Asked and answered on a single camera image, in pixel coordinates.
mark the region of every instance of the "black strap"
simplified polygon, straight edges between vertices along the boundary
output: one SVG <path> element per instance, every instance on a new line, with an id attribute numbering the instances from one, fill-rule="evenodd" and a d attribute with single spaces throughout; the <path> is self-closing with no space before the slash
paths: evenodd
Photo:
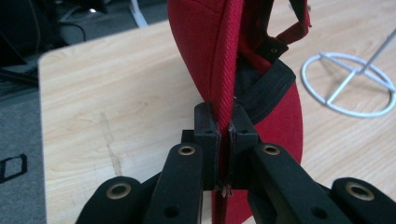
<path id="1" fill-rule="evenodd" d="M 294 23 L 277 37 L 272 37 L 268 35 L 267 30 L 274 0 L 264 1 L 261 18 L 262 43 L 257 48 L 256 53 L 270 63 L 274 63 L 276 59 L 289 49 L 288 44 L 291 44 L 306 35 L 306 32 L 304 31 L 305 24 L 310 26 L 306 0 L 290 0 L 290 3 L 298 22 Z"/>
<path id="2" fill-rule="evenodd" d="M 238 58 L 237 65 L 235 103 L 244 107 L 252 123 L 257 124 L 273 111 L 296 76 L 280 60 L 275 60 L 264 76 L 242 57 Z"/>

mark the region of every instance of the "wood grain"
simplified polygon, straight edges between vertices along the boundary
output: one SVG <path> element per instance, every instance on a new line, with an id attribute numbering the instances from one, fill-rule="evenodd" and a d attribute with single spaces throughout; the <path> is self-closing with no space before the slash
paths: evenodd
<path id="1" fill-rule="evenodd" d="M 340 115 L 315 101 L 299 78 L 304 61 L 320 51 L 370 58 L 395 28 L 396 2 L 313 0 L 309 5 L 310 34 L 281 58 L 298 76 L 302 166 L 325 186 L 353 176 L 396 200 L 395 111 L 377 119 Z M 272 17 L 270 34 L 295 22 L 287 1 L 276 1 Z M 375 65 L 396 81 L 394 52 L 396 41 Z M 168 22 L 55 50 L 40 60 L 39 70 L 48 223 L 75 222 L 93 192 L 111 177 L 144 181 L 159 172 L 181 130 L 193 128 L 193 107 L 202 102 Z M 309 77 L 329 94 L 343 74 L 318 63 Z M 359 78 L 337 103 L 370 111 L 388 97 Z M 210 223 L 209 205 L 206 200 L 204 223 Z"/>

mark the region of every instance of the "black plastic part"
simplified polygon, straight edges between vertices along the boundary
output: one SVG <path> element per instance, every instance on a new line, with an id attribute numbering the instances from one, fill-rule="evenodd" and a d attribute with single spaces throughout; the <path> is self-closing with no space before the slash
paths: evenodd
<path id="1" fill-rule="evenodd" d="M 105 0 L 65 0 L 66 2 L 71 2 L 79 5 L 84 9 L 95 9 L 97 11 L 107 13 L 106 1 Z"/>
<path id="2" fill-rule="evenodd" d="M 202 170 L 199 146 L 172 147 L 143 223 L 201 223 Z"/>
<path id="3" fill-rule="evenodd" d="M 194 130 L 183 130 L 180 143 L 194 143 Z"/>
<path id="4" fill-rule="evenodd" d="M 233 107 L 232 126 L 230 184 L 233 189 L 248 189 L 252 174 L 248 155 L 257 146 L 260 137 L 241 105 Z"/>
<path id="5" fill-rule="evenodd" d="M 289 49 L 287 45 L 280 43 L 274 38 L 265 38 L 256 53 L 270 63 L 274 63 L 284 52 Z"/>
<path id="6" fill-rule="evenodd" d="M 258 144 L 250 160 L 277 212 L 276 223 L 351 223 L 284 148 Z"/>
<path id="7" fill-rule="evenodd" d="M 220 146 L 219 127 L 213 119 L 209 102 L 194 108 L 194 140 L 204 151 L 204 190 L 213 190 L 219 179 L 218 157 Z"/>
<path id="8" fill-rule="evenodd" d="M 276 223 L 277 212 L 264 190 L 250 191 L 247 200 L 256 223 Z"/>
<path id="9" fill-rule="evenodd" d="M 107 180 L 85 204 L 76 223 L 140 223 L 138 214 L 143 213 L 139 200 L 141 189 L 140 183 L 130 177 Z"/>
<path id="10" fill-rule="evenodd" d="M 355 178 L 334 181 L 330 197 L 354 223 L 395 223 L 395 202 L 373 185 Z"/>

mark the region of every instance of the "metal grommet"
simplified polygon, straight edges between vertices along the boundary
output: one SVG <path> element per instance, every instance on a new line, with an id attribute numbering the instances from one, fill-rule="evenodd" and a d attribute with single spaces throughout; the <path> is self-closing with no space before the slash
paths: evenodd
<path id="1" fill-rule="evenodd" d="M 346 183 L 346 192 L 364 201 L 372 201 L 375 198 L 374 194 L 369 189 L 357 183 Z"/>
<path id="2" fill-rule="evenodd" d="M 270 146 L 270 145 L 264 146 L 262 151 L 267 153 L 268 155 L 271 155 L 271 156 L 277 156 L 277 155 L 280 154 L 280 149 L 279 148 L 277 148 L 275 146 Z"/>
<path id="3" fill-rule="evenodd" d="M 183 156 L 190 156 L 192 154 L 194 154 L 195 152 L 195 148 L 193 147 L 181 147 L 178 150 L 178 154 L 183 155 Z"/>
<path id="4" fill-rule="evenodd" d="M 127 196 L 131 192 L 131 185 L 127 183 L 117 183 L 112 185 L 106 191 L 106 196 L 109 199 L 117 200 Z"/>

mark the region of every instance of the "black cable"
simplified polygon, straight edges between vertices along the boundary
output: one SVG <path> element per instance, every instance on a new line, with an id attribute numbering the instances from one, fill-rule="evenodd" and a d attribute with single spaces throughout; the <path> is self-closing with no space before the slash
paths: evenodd
<path id="1" fill-rule="evenodd" d="M 20 83 L 38 87 L 37 68 L 32 68 L 26 73 L 16 73 L 0 68 L 0 79 L 4 81 Z"/>
<path id="2" fill-rule="evenodd" d="M 85 34 L 84 29 L 83 29 L 81 26 L 79 26 L 79 25 L 77 25 L 77 24 L 75 24 L 75 23 L 67 22 L 67 21 L 61 21 L 59 24 L 60 24 L 60 25 L 64 25 L 64 26 L 74 26 L 74 27 L 77 27 L 77 28 L 82 32 L 82 40 L 83 40 L 83 42 L 87 41 L 87 36 L 86 36 L 86 34 Z"/>
<path id="3" fill-rule="evenodd" d="M 30 9 L 32 10 L 32 16 L 33 20 L 35 22 L 35 29 L 37 30 L 37 42 L 35 44 L 35 54 L 38 54 L 38 51 L 40 49 L 40 42 L 41 42 L 41 31 L 40 31 L 40 25 L 38 24 L 38 19 L 37 15 L 35 14 L 35 7 L 33 6 L 32 0 L 29 0 L 29 6 Z"/>

